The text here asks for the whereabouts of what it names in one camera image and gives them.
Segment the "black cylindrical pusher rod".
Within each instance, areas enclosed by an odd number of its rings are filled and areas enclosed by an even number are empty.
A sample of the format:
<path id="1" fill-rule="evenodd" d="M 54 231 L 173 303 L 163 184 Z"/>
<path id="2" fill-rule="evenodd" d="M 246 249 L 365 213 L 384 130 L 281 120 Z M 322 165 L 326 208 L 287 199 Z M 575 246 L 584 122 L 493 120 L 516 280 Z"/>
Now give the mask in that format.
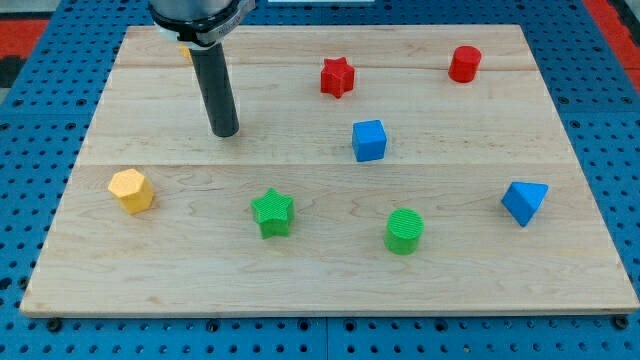
<path id="1" fill-rule="evenodd" d="M 234 136 L 239 121 L 222 45 L 191 50 L 190 55 L 213 134 Z"/>

